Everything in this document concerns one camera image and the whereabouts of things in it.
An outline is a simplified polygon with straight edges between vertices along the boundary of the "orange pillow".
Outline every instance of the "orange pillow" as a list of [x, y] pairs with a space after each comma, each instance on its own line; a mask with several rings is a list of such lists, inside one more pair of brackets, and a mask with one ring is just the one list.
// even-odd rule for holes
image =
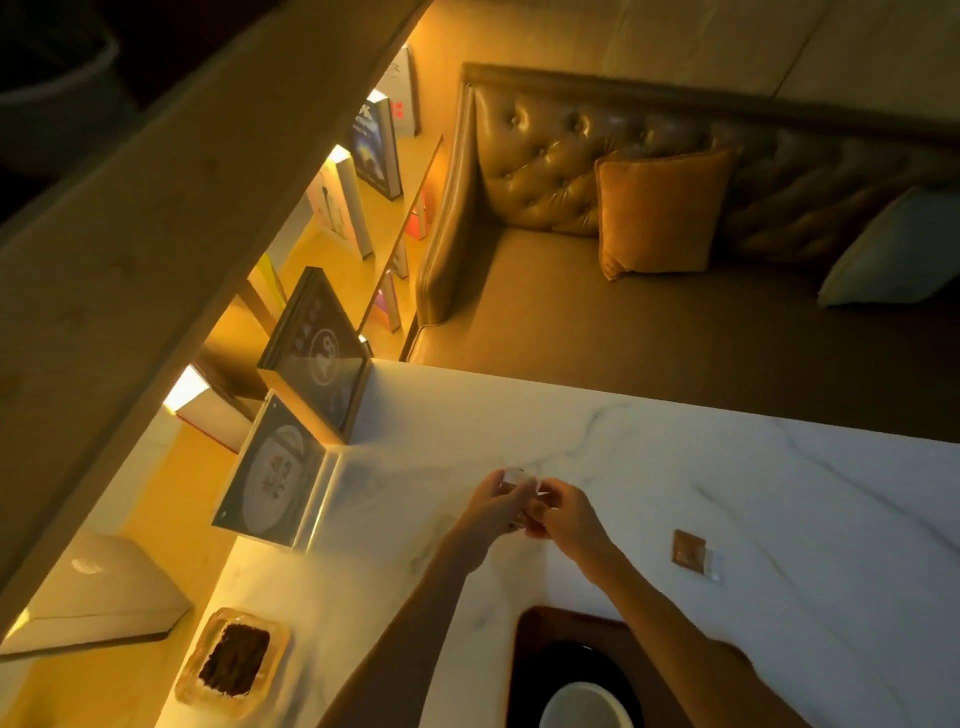
[[600, 267], [624, 273], [706, 271], [734, 158], [729, 150], [596, 163]]

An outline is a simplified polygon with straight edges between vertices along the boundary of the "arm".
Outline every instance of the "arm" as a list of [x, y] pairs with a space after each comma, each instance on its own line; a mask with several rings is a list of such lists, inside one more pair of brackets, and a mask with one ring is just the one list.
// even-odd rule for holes
[[533, 485], [524, 484], [501, 494], [502, 480], [500, 470], [480, 483], [423, 579], [337, 693], [318, 728], [416, 728], [420, 723], [464, 582], [534, 493]]
[[525, 511], [535, 524], [527, 534], [552, 538], [607, 595], [696, 728], [807, 726], [749, 664], [710, 640], [643, 578], [580, 489], [552, 478], [544, 484], [557, 507], [529, 501]]

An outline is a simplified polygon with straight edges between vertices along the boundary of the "marble countertop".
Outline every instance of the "marble countertop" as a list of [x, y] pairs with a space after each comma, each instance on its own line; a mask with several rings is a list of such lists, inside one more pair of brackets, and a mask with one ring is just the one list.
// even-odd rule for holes
[[[960, 447], [384, 361], [310, 550], [237, 539], [209, 602], [293, 629], [257, 724], [316, 725], [503, 465], [582, 487], [650, 581], [813, 726], [960, 724]], [[670, 563], [675, 528], [707, 539], [720, 581]], [[464, 589], [424, 728], [503, 725], [535, 604], [616, 617], [552, 544], [500, 539]], [[171, 693], [157, 725], [228, 724]]]

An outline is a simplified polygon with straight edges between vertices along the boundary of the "book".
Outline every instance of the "book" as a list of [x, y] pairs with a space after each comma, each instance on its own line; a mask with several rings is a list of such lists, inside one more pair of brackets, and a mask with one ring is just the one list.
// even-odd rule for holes
[[423, 192], [417, 197], [417, 202], [410, 210], [410, 217], [407, 218], [403, 231], [417, 240], [426, 237], [426, 202], [423, 199]]
[[403, 235], [396, 242], [396, 250], [390, 258], [390, 267], [398, 278], [406, 279], [410, 275], [410, 265], [407, 262], [407, 245], [403, 242]]
[[350, 152], [335, 146], [306, 188], [306, 196], [322, 227], [361, 258], [373, 253]]
[[374, 89], [353, 120], [350, 144], [361, 180], [388, 200], [403, 194], [390, 99]]
[[410, 47], [400, 47], [393, 62], [388, 66], [376, 89], [390, 99], [390, 111], [394, 118], [397, 136], [416, 136], [419, 109], [414, 91], [413, 66]]
[[400, 328], [400, 309], [396, 304], [394, 272], [389, 268], [383, 274], [383, 283], [373, 297], [371, 317], [390, 332]]
[[371, 367], [367, 350], [320, 268], [303, 269], [256, 364], [324, 444], [346, 443]]
[[324, 447], [271, 392], [240, 451], [213, 525], [292, 546], [325, 455]]

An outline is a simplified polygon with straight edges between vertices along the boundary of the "glass ashtray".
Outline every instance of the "glass ashtray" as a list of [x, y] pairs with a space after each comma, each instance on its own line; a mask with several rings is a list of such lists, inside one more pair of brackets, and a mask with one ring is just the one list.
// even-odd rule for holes
[[270, 692], [290, 642], [289, 627], [230, 607], [207, 620], [174, 695], [231, 718], [250, 716]]

